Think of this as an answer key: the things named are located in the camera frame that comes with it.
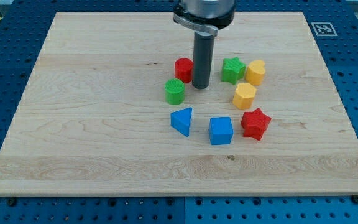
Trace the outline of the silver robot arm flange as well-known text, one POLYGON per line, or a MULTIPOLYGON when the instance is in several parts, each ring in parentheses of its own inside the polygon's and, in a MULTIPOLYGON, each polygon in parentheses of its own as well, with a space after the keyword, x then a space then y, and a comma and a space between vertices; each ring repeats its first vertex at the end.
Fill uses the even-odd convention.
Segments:
POLYGON ((234 19, 236 0, 181 0, 173 21, 199 34, 216 37, 234 19))

